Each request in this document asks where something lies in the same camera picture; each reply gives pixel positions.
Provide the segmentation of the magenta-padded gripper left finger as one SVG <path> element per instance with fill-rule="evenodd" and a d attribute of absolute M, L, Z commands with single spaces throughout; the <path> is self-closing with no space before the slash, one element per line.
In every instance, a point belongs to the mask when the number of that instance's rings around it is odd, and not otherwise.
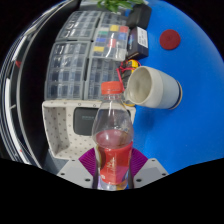
<path fill-rule="evenodd" d="M 58 176 L 78 186 L 96 189 L 98 171 L 94 149 L 91 148 L 78 159 L 69 160 L 58 172 Z"/>

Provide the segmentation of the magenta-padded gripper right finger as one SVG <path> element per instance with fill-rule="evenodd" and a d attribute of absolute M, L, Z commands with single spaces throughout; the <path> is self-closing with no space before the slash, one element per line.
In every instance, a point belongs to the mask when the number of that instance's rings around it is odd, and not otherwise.
<path fill-rule="evenodd" d="M 167 175 L 168 172 L 156 158 L 148 159 L 139 150 L 132 150 L 128 177 L 130 189 L 141 188 Z"/>

